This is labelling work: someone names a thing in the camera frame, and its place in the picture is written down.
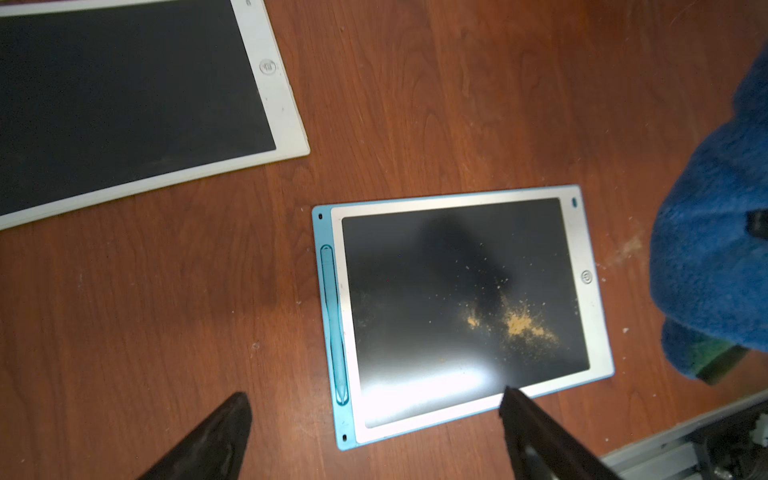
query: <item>black screen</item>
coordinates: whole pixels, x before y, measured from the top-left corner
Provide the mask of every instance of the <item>black screen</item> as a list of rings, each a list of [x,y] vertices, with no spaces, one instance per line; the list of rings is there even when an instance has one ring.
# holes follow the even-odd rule
[[[228,0],[0,18],[0,214],[275,149]]]
[[[368,427],[589,369],[558,199],[342,226]]]

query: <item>blue fabric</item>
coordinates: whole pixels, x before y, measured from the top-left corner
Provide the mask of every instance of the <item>blue fabric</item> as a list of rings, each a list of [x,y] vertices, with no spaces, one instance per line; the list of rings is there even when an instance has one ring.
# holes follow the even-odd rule
[[[768,240],[746,232],[746,213],[768,208],[768,48],[733,109],[694,152],[650,240],[662,346],[688,376],[732,344],[768,352]]]

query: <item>black pointed object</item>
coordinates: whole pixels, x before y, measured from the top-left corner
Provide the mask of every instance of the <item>black pointed object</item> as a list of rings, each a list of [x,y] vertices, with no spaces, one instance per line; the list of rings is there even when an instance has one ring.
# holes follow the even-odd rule
[[[498,414],[515,480],[620,480],[520,390],[507,387]]]
[[[233,394],[138,480],[236,480],[253,416]]]

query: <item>blue stylus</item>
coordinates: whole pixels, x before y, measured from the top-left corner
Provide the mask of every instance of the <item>blue stylus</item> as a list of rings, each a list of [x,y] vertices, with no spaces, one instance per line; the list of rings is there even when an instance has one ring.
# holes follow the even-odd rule
[[[336,268],[333,264],[333,248],[330,245],[323,245],[320,248],[320,262],[323,265],[326,309],[331,330],[331,361],[333,362],[333,382],[336,384],[336,402],[344,405],[349,399],[349,394],[346,385],[344,344],[339,323],[341,319],[339,318],[339,294],[336,290]]]

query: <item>wooden table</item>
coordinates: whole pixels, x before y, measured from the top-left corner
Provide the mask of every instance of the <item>wooden table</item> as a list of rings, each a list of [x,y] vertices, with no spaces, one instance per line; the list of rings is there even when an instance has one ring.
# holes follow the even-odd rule
[[[0,232],[0,476],[135,478],[243,390],[241,478],[511,478],[495,412],[336,448],[316,204],[580,184],[617,371],[537,402],[597,454],[768,387],[677,374],[647,272],[768,4],[266,3],[310,156]]]

